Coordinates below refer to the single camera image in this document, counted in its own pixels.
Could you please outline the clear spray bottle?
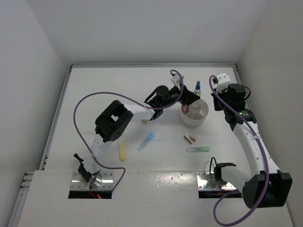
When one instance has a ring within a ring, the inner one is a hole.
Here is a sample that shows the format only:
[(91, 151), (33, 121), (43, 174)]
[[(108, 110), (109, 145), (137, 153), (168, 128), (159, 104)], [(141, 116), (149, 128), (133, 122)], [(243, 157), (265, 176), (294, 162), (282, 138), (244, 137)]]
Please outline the clear spray bottle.
[(200, 80), (198, 80), (198, 81), (196, 82), (194, 94), (197, 95), (198, 97), (201, 96), (201, 84), (200, 84)]

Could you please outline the pink highlighter pen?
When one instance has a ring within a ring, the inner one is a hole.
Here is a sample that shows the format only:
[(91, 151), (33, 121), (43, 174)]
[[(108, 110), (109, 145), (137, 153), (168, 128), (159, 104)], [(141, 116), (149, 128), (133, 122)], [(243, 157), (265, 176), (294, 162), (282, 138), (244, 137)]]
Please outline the pink highlighter pen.
[(187, 105), (183, 105), (183, 106), (181, 107), (181, 109), (182, 109), (182, 113), (183, 113), (183, 114), (187, 114), (187, 113), (188, 113), (188, 106), (187, 106)]

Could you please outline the green clear tube pen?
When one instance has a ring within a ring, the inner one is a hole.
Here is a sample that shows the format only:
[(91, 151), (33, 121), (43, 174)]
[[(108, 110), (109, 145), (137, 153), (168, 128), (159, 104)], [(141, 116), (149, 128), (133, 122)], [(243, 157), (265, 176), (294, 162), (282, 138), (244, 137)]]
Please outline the green clear tube pen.
[(199, 153), (199, 152), (209, 152), (210, 147), (209, 146), (203, 146), (203, 147), (188, 147), (187, 153)]

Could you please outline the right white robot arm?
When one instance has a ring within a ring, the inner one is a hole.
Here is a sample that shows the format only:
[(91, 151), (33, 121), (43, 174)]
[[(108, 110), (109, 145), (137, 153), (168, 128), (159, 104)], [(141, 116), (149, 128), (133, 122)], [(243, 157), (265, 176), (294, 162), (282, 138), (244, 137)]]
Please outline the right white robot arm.
[(258, 132), (256, 118), (246, 109), (250, 95), (245, 86), (231, 82), (218, 83), (213, 95), (214, 109), (223, 111), (231, 131), (239, 140), (250, 167), (250, 175), (244, 174), (234, 163), (217, 163), (213, 177), (231, 183), (242, 193), (248, 208), (252, 208), (264, 189), (266, 173), (269, 183), (260, 208), (284, 206), (292, 185), (289, 173), (283, 173), (270, 157)]

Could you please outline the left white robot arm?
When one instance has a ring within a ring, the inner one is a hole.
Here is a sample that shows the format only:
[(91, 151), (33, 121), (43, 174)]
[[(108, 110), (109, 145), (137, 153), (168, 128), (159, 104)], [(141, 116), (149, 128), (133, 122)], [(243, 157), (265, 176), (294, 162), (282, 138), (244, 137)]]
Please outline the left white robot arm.
[(171, 89), (161, 85), (156, 87), (152, 93), (145, 99), (144, 103), (138, 103), (133, 99), (130, 99), (124, 95), (114, 92), (96, 92), (89, 94), (82, 98), (75, 106), (73, 111), (73, 123), (80, 138), (87, 146), (87, 142), (80, 133), (80, 130), (76, 123), (76, 111), (86, 98), (98, 95), (116, 95), (128, 99), (135, 103), (135, 105), (126, 105), (119, 100), (114, 100), (95, 120), (95, 133), (101, 137), (101, 143), (113, 142), (121, 137), (128, 124), (133, 120), (147, 120), (153, 121), (158, 119), (163, 110), (173, 106), (179, 102), (182, 106), (189, 106), (200, 97), (194, 92), (189, 91), (185, 85), (177, 87), (174, 86)]

